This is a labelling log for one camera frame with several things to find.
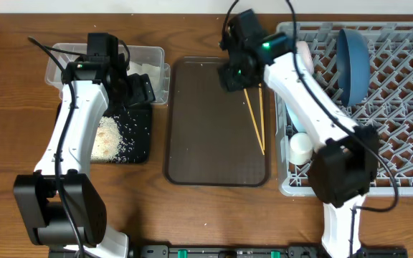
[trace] green clip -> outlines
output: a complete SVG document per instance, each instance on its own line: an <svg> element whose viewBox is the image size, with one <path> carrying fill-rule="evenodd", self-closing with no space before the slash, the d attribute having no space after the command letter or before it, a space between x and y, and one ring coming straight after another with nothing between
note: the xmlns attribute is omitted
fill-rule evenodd
<svg viewBox="0 0 413 258"><path fill-rule="evenodd" d="M178 258L187 258L187 250L179 250Z"/></svg>
<svg viewBox="0 0 413 258"><path fill-rule="evenodd" d="M280 258L280 252L279 251L271 251L270 252L270 258Z"/></svg>

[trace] brown tray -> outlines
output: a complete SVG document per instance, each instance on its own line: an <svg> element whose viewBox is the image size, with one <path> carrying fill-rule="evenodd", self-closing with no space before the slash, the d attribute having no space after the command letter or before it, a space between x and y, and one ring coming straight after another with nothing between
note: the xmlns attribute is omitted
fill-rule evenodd
<svg viewBox="0 0 413 258"><path fill-rule="evenodd" d="M175 64L170 89L164 174L181 185L261 186L270 154L260 150L243 91L221 88L224 59L185 57ZM260 129L259 90L248 90ZM270 149L269 92L263 90L265 146Z"/></svg>

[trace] wooden chopstick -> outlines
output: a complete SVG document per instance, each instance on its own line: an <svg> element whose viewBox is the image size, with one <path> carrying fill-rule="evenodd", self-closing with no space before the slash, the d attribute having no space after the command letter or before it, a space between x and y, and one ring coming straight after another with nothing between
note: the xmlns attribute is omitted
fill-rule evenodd
<svg viewBox="0 0 413 258"><path fill-rule="evenodd" d="M252 118L252 124L255 126L255 132L256 132L257 140L259 141L259 146L261 147L262 154L265 155L264 147L262 147L261 137L259 136L259 130L257 129L255 114L252 112L250 98L248 97L248 91L247 91L247 89L243 89L243 91L245 92L245 97L247 98L248 109L250 110L250 114L251 114L251 118Z"/></svg>
<svg viewBox="0 0 413 258"><path fill-rule="evenodd" d="M262 85L259 84L259 106L261 109L261 134L262 134L262 149L265 151L265 134L264 134L264 107L262 104Z"/></svg>

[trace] chopsticks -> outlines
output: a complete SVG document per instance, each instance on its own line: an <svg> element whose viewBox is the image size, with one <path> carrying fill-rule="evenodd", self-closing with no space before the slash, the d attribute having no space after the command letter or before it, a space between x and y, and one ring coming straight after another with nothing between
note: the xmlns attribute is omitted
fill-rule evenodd
<svg viewBox="0 0 413 258"><path fill-rule="evenodd" d="M247 89L243 89L243 92L245 93L245 97L247 98L247 103L248 103L248 109L250 110L250 115L252 118L252 124L255 127L255 132L257 136L257 140L259 141L259 146L261 147L262 154L265 155L265 145L264 145L264 110L262 107L262 88L261 84L259 84L259 104L260 104L260 114L261 114L261 131L262 131L262 141L261 137L259 136L259 130L257 129L257 124L256 124L256 119L255 119L255 114L252 111L251 107L251 102L250 102L250 97L248 97L248 91Z"/></svg>

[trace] clear plastic container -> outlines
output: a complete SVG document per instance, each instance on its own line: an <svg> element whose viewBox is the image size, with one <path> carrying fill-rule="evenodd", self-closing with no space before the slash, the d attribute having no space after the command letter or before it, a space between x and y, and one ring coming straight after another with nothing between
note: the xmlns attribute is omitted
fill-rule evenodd
<svg viewBox="0 0 413 258"><path fill-rule="evenodd" d="M67 50L71 52L87 53L87 44L84 43L57 43L53 46L54 48ZM144 46L128 46L130 50L130 61L136 63L137 65L149 67L152 72L156 71L156 75L150 75L152 87L154 94L156 96L156 101L153 104L164 105L168 101L168 90L169 83L166 81L170 80L170 73L166 72L168 66L164 64L165 52L161 47L144 47ZM119 53L125 53L125 48L119 45ZM53 52L52 54L58 59L63 67L66 67L68 62L74 61L77 55L73 54L63 54L59 52ZM57 89L61 90L63 87L61 80L61 72L57 65L49 59L47 64L47 71L45 75L45 82L48 85L52 85Z"/></svg>

